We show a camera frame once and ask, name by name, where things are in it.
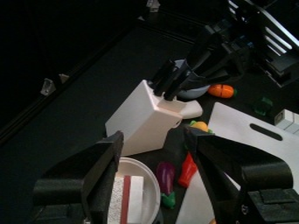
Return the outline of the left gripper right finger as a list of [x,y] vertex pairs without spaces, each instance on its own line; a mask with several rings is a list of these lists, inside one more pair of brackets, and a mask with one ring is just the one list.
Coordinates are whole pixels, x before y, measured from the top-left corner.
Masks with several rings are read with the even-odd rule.
[[186,127],[218,224],[299,224],[299,193],[286,161],[254,146]]

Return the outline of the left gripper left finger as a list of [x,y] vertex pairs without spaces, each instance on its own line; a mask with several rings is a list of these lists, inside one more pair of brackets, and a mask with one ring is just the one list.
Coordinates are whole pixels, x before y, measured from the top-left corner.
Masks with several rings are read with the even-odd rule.
[[59,162],[32,190],[32,224],[108,224],[120,131]]

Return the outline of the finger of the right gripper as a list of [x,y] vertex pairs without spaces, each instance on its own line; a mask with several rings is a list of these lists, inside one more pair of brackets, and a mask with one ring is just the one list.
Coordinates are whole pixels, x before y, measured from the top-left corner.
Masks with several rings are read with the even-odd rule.
[[220,34],[212,27],[204,27],[186,57],[186,63],[192,71],[206,72],[212,68],[220,58],[218,56],[220,45]]
[[196,88],[203,88],[212,84],[222,83],[230,78],[230,75],[224,71],[214,73],[211,76],[199,76],[195,73],[187,78],[182,84],[182,90],[187,91]]

